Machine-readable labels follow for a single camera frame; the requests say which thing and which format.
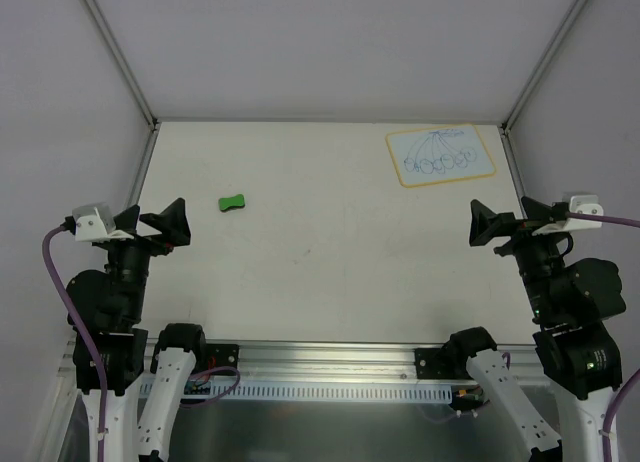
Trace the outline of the green whiteboard eraser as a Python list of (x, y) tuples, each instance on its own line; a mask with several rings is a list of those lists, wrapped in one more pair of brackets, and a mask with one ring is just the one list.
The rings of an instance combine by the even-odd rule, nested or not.
[(245, 197), (243, 194), (236, 194), (234, 196), (222, 197), (218, 199), (218, 208), (222, 213), (241, 210), (246, 206)]

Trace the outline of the yellow-framed small whiteboard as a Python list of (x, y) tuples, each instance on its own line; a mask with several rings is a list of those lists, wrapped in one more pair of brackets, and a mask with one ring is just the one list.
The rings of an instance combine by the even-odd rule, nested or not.
[(392, 132), (385, 142), (399, 183), (405, 188), (488, 178), (497, 172), (473, 124)]

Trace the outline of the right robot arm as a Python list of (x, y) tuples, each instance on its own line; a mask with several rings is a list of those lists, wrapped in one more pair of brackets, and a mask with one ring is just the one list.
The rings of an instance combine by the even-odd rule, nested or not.
[(496, 342), (482, 327), (450, 336), (436, 360), (459, 378), (471, 378), (499, 414), (525, 461), (616, 461), (616, 412), (625, 393), (621, 353), (604, 322), (626, 310), (617, 265), (584, 258), (571, 265), (573, 233), (608, 222), (598, 199), (578, 194), (546, 205), (521, 200), (525, 216), (495, 213), (470, 203), (469, 244), (504, 244), (496, 255), (518, 266), (538, 330), (535, 352), (549, 379), (560, 428), (554, 430), (514, 379)]

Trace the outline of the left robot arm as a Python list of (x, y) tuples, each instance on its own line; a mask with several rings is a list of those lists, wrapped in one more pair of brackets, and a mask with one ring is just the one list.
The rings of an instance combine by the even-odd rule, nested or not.
[(178, 198), (158, 214), (143, 214), (137, 205), (117, 215), (104, 204), (83, 206), (65, 226), (76, 241), (107, 253), (103, 269), (82, 271), (66, 287), (89, 457), (166, 461), (182, 391), (207, 364), (208, 349), (201, 326), (171, 323), (147, 364), (148, 333), (138, 325), (151, 259), (191, 242), (186, 202)]

